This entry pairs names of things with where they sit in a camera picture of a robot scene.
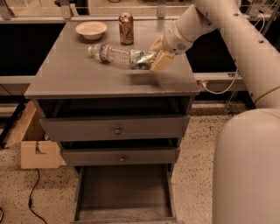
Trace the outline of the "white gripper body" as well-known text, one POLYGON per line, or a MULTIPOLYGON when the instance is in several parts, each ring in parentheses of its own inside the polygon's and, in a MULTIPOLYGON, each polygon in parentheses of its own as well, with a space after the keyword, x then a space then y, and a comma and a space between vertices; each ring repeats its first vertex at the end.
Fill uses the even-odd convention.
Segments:
POLYGON ((183 37, 176 22, 173 21, 164 31, 162 45, 168 52, 183 54, 193 46, 193 43, 183 37))

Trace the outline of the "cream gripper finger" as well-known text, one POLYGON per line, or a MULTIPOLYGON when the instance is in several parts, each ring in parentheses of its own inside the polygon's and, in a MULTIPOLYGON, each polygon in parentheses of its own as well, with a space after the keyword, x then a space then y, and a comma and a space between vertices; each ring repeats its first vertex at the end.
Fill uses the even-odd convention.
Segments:
POLYGON ((166 69, 174 60, 174 53, 160 50, 153 64, 150 67, 152 72, 159 72, 166 69))
POLYGON ((163 40, 162 36, 158 37, 155 40, 155 42, 150 46, 149 50, 152 51, 152 52, 161 51, 163 49, 162 40, 163 40))

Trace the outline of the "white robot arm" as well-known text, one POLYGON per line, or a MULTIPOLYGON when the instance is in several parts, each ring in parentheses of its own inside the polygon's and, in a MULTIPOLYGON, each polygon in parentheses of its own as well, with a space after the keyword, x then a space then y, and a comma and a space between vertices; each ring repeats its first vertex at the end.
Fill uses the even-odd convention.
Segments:
POLYGON ((152 71, 218 30, 254 108, 223 127, 213 158, 212 224, 280 224, 280 52, 236 0, 194 0, 151 45, 152 71))

